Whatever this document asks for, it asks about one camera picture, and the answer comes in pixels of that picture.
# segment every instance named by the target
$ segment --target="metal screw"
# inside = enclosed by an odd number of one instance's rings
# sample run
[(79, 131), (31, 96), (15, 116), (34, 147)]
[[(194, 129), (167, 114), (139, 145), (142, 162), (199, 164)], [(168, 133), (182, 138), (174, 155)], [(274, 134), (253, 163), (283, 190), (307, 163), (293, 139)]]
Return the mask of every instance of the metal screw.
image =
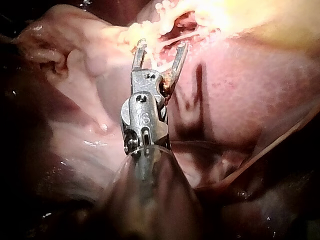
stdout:
[(145, 103), (147, 101), (147, 96), (144, 94), (140, 94), (136, 97), (135, 100), (137, 103)]

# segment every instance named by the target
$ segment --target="metal forceps jaw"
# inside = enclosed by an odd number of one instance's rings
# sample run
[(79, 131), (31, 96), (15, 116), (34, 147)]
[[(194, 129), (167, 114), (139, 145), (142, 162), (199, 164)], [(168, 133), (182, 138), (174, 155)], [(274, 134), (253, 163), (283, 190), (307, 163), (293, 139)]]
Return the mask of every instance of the metal forceps jaw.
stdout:
[(171, 149), (166, 103), (179, 79), (187, 45), (183, 43), (177, 47), (177, 55), (166, 77), (154, 69), (142, 68), (146, 47), (146, 40), (139, 40), (131, 68), (131, 96), (121, 108), (126, 154), (143, 145), (160, 145)]

